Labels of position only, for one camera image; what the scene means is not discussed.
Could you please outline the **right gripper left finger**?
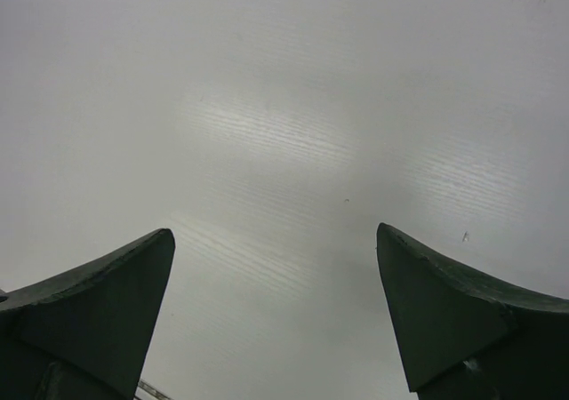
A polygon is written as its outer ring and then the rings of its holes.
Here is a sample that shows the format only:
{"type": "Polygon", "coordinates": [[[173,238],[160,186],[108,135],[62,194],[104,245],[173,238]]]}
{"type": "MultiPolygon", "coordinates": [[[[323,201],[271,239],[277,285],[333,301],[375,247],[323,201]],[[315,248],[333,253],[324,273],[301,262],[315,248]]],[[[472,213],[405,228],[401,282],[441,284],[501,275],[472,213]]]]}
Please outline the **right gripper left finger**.
{"type": "Polygon", "coordinates": [[[155,230],[103,257],[1,293],[3,399],[132,399],[175,251],[155,230]]]}

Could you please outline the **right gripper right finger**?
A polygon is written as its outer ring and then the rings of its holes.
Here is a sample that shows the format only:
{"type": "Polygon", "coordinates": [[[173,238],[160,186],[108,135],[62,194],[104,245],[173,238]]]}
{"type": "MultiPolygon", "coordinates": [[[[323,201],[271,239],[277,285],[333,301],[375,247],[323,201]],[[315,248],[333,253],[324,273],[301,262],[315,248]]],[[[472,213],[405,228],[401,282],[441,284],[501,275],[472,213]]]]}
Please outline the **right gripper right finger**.
{"type": "Polygon", "coordinates": [[[407,386],[420,399],[566,399],[568,301],[377,229],[381,283],[407,386]]]}

